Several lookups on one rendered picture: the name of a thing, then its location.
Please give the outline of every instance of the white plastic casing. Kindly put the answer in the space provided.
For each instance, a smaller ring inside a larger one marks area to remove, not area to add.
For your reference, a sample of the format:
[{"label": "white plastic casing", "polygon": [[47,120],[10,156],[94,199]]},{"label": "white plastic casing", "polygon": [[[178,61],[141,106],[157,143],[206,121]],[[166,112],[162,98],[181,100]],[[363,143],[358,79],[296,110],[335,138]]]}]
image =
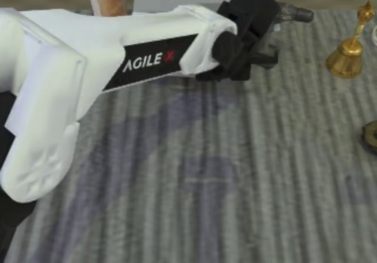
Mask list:
[{"label": "white plastic casing", "polygon": [[115,18],[0,9],[0,92],[16,95],[5,124],[15,140],[0,171],[2,189],[30,202],[62,181],[79,120],[123,62],[124,46],[197,34],[180,61],[179,75],[192,76],[218,66],[211,48],[224,31],[237,27],[195,5]]}]

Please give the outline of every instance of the agile x logo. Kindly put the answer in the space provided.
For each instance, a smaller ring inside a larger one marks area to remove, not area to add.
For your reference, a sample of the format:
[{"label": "agile x logo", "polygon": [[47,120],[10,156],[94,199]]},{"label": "agile x logo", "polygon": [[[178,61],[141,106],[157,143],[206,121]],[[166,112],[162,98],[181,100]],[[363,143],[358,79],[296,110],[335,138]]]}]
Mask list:
[{"label": "agile x logo", "polygon": [[125,58],[104,91],[181,70],[179,62],[197,35],[125,46]]}]

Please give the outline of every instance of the brass bell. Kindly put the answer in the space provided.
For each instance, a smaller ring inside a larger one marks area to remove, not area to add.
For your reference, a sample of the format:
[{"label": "brass bell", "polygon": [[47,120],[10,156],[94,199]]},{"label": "brass bell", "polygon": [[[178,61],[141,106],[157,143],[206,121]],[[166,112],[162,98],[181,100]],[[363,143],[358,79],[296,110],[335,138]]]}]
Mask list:
[{"label": "brass bell", "polygon": [[368,1],[365,6],[358,9],[358,25],[351,39],[346,39],[330,54],[326,60],[327,69],[340,78],[354,78],[361,74],[363,46],[359,37],[364,26],[375,15],[372,3]]}]

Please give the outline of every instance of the gold object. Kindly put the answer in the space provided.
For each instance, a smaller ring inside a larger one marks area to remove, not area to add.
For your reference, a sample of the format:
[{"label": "gold object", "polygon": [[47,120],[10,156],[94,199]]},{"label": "gold object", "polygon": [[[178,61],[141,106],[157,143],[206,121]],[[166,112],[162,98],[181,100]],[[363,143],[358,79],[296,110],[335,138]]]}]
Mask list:
[{"label": "gold object", "polygon": [[372,3],[368,1],[358,9],[358,25],[355,33],[350,39],[342,41],[338,48],[330,54],[326,60],[327,69],[340,78],[354,78],[361,74],[361,55],[363,46],[359,42],[359,37],[364,26],[375,16]]}]

